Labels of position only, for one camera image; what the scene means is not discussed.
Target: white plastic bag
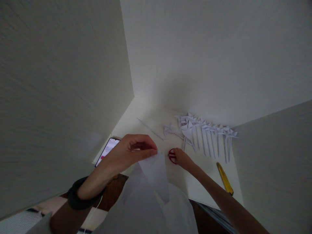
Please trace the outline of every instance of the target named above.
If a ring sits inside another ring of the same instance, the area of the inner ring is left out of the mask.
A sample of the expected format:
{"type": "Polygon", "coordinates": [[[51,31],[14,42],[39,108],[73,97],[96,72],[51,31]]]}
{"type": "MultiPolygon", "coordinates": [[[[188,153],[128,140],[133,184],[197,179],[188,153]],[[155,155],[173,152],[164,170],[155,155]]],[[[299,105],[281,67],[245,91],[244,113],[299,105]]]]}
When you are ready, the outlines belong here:
{"type": "Polygon", "coordinates": [[[93,233],[198,233],[189,200],[167,181],[161,152],[136,165],[117,202],[93,233]]]}

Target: red scissors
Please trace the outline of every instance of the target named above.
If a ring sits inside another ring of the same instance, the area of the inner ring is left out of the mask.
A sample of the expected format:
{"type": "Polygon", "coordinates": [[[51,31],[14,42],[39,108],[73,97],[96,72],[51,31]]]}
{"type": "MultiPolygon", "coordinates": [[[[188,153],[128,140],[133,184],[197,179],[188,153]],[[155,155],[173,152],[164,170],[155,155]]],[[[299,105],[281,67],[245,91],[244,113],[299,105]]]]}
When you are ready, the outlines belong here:
{"type": "Polygon", "coordinates": [[[176,161],[176,156],[175,155],[176,154],[174,152],[174,148],[169,150],[168,157],[169,157],[170,161],[177,165],[177,163],[175,162],[176,161]]]}

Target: white desk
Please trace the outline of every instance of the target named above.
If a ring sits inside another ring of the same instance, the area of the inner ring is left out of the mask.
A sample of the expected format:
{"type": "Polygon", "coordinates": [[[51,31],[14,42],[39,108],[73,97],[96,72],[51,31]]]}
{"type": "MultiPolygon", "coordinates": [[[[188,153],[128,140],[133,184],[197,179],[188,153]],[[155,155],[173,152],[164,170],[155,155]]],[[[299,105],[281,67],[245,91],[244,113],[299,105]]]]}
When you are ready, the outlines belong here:
{"type": "MultiPolygon", "coordinates": [[[[144,123],[146,123],[149,127],[151,127],[153,130],[155,130],[157,134],[165,138],[163,134],[163,127],[161,127],[161,124],[169,124],[170,121],[172,121],[173,125],[178,128],[177,119],[174,117],[174,115],[176,114],[181,113],[162,108],[151,103],[146,103],[138,98],[134,98],[128,109],[125,111],[124,115],[121,117],[118,124],[115,126],[112,132],[112,136],[123,137],[126,134],[148,134],[154,140],[158,149],[161,150],[165,154],[165,156],[167,156],[170,149],[175,147],[181,148],[183,140],[181,140],[174,134],[168,134],[168,139],[162,141],[150,130],[148,130],[144,125],[142,125],[138,121],[137,117],[144,123]]],[[[197,153],[194,152],[193,148],[190,145],[186,145],[185,152],[215,182],[217,182],[221,187],[224,188],[222,179],[216,166],[216,162],[219,162],[222,165],[227,175],[227,178],[234,190],[233,197],[240,204],[243,205],[243,199],[240,190],[241,188],[233,154],[231,156],[230,163],[225,164],[223,147],[221,150],[221,152],[223,152],[222,157],[219,159],[214,159],[210,156],[204,155],[201,138],[200,143],[201,150],[198,151],[197,142],[195,142],[197,153]]],[[[180,166],[173,164],[168,157],[165,158],[167,177],[170,183],[180,188],[190,199],[218,209],[217,204],[214,202],[209,193],[190,173],[182,169],[180,166]]],[[[126,171],[123,172],[123,174],[127,176],[130,175],[133,167],[134,166],[128,168],[126,171]]]]}

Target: smartphone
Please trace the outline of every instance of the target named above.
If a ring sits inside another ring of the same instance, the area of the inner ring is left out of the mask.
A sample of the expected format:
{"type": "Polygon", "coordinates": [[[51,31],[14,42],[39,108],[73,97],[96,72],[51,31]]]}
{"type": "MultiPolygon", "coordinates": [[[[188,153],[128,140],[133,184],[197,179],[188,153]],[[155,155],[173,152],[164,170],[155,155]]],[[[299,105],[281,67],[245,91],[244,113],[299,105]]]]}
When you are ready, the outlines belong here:
{"type": "Polygon", "coordinates": [[[98,159],[97,163],[95,164],[95,167],[98,166],[98,164],[102,161],[102,159],[112,150],[112,148],[114,148],[118,144],[119,141],[120,140],[115,139],[115,138],[110,138],[108,140],[103,152],[101,153],[100,158],[98,159]]]}

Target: right hand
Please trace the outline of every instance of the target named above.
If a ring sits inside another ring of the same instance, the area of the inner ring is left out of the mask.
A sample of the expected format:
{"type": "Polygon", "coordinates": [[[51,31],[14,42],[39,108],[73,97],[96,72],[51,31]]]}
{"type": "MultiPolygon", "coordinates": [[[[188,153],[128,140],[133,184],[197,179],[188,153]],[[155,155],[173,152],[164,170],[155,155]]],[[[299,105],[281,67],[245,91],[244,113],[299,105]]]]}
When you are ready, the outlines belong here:
{"type": "Polygon", "coordinates": [[[191,158],[180,148],[175,148],[174,153],[176,155],[176,163],[180,165],[184,170],[189,171],[196,164],[191,160],[191,158]]]}

